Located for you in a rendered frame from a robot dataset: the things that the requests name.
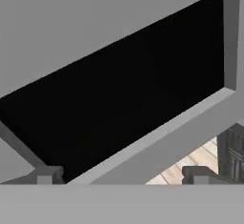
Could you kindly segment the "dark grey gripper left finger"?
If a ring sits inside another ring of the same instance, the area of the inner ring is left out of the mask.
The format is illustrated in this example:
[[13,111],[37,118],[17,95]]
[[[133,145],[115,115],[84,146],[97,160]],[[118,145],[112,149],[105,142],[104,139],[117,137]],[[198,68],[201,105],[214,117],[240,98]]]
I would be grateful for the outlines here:
[[3,182],[3,185],[55,185],[64,184],[62,166],[42,166],[29,174]]

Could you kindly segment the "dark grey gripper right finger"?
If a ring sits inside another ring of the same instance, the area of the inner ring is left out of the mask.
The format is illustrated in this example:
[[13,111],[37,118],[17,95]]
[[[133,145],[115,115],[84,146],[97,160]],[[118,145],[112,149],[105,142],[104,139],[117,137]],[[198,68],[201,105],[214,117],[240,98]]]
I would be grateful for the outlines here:
[[226,176],[219,175],[206,166],[184,166],[182,168],[183,184],[235,184],[244,185],[243,181],[231,180]]

